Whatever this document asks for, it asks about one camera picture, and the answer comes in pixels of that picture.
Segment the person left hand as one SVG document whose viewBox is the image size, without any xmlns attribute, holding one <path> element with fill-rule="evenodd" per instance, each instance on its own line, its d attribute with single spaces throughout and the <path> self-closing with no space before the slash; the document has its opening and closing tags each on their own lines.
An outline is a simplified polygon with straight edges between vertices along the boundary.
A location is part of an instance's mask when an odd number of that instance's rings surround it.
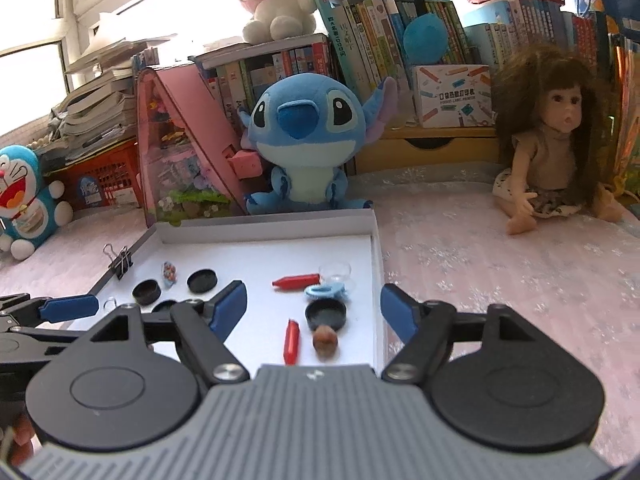
<svg viewBox="0 0 640 480">
<path fill-rule="evenodd" d="M 34 444 L 32 438 L 35 437 L 35 430 L 32 422 L 26 414 L 21 414 L 11 424 L 13 430 L 12 446 L 9 450 L 9 462 L 17 467 L 26 462 L 34 454 Z"/>
</svg>

